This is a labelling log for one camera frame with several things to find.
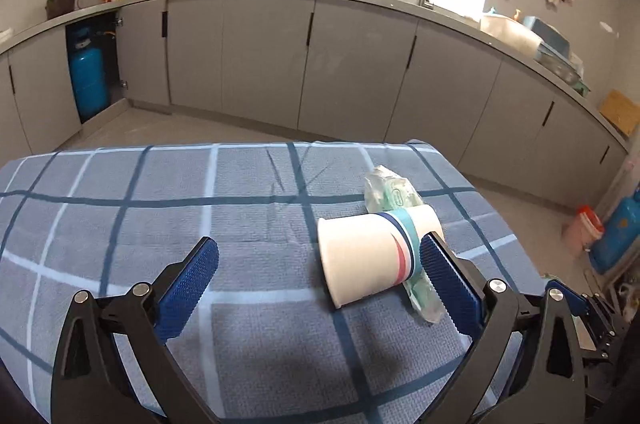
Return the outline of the white paper cup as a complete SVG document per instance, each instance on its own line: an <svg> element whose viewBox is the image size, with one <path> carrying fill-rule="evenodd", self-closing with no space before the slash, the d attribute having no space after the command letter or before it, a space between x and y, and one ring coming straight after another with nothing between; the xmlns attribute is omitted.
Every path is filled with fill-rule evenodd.
<svg viewBox="0 0 640 424"><path fill-rule="evenodd" d="M428 233L444 234L427 204L321 218L317 233L326 286L337 308L406 281L424 279L421 239Z"/></svg>

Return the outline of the blue water jug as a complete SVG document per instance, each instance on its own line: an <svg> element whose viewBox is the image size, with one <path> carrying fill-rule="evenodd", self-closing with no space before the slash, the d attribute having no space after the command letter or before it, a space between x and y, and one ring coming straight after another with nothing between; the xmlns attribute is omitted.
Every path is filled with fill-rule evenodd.
<svg viewBox="0 0 640 424"><path fill-rule="evenodd" d="M604 224L602 238L590 248L590 262L598 274L614 267L639 236L639 201L639 189L620 201Z"/></svg>

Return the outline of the white plastic container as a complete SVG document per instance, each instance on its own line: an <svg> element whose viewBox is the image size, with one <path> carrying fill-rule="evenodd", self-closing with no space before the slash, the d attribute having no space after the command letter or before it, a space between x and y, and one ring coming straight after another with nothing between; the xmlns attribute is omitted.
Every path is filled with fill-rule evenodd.
<svg viewBox="0 0 640 424"><path fill-rule="evenodd" d="M518 21L499 14L485 14L480 18L480 30L493 36L515 51L535 58L542 39Z"/></svg>

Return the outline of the dark pot on counter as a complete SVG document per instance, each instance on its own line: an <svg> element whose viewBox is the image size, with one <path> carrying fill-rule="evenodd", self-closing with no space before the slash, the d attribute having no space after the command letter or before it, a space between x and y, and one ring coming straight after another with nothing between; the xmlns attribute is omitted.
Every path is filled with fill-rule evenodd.
<svg viewBox="0 0 640 424"><path fill-rule="evenodd" d="M44 8L46 9L47 20L50 20L73 13L75 7L76 0L47 0Z"/></svg>

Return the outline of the green clear plastic bag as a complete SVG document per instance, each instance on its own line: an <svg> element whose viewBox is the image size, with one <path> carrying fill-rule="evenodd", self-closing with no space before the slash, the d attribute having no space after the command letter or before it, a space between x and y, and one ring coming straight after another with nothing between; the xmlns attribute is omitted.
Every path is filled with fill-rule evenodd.
<svg viewBox="0 0 640 424"><path fill-rule="evenodd" d="M422 198L410 183L387 167L375 166L364 177L364 203L369 213L420 207ZM412 308L429 324L437 324L445 314L435 288L424 270L412 273L402 284Z"/></svg>

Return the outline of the blue plaid tablecloth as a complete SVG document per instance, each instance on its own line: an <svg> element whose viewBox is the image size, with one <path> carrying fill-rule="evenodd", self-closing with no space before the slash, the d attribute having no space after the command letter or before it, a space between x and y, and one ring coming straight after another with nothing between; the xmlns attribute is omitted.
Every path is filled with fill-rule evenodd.
<svg viewBox="0 0 640 424"><path fill-rule="evenodd" d="M55 354L75 324L73 374L111 297L134 299L151 342L225 423L411 423L470 346L431 323L400 279L336 307L321 221L363 215L382 165L407 178L449 248L487 279L544 288L518 238L435 148L201 144L49 152L1 169L1 362L49 421Z"/></svg>

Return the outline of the blue gas cylinder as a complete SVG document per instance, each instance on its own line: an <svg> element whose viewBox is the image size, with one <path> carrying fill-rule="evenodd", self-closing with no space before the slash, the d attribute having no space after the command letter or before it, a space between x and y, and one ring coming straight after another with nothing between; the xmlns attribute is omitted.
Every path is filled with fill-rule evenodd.
<svg viewBox="0 0 640 424"><path fill-rule="evenodd" d="M81 122L90 120L111 103L103 54L92 38L89 28L76 30L70 38L70 80Z"/></svg>

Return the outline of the grey kitchen cabinets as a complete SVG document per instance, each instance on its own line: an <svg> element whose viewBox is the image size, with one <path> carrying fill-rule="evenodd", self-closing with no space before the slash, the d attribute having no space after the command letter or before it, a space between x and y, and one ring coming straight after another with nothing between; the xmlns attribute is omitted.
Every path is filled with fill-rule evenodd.
<svg viewBox="0 0 640 424"><path fill-rule="evenodd" d="M127 99L333 139L417 138L464 174L564 207L599 202L628 157L573 88L514 47L391 0L131 0L1 47L6 158L79 132L68 33L113 15Z"/></svg>

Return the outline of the red white bucket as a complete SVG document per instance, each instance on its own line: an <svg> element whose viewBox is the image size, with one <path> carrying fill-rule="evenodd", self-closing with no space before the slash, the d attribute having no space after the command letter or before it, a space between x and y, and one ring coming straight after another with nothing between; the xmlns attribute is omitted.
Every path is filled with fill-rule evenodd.
<svg viewBox="0 0 640 424"><path fill-rule="evenodd" d="M563 228L562 239L570 251L580 253L591 248L604 235L604 226L596 212L583 205Z"/></svg>

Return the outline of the cardboard box on counter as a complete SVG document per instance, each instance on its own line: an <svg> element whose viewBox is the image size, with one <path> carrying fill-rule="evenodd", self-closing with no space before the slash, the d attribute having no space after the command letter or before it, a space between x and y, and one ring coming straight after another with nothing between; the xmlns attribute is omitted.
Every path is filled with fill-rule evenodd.
<svg viewBox="0 0 640 424"><path fill-rule="evenodd" d="M599 112L626 137L634 134L640 120L639 105L615 88L605 97Z"/></svg>

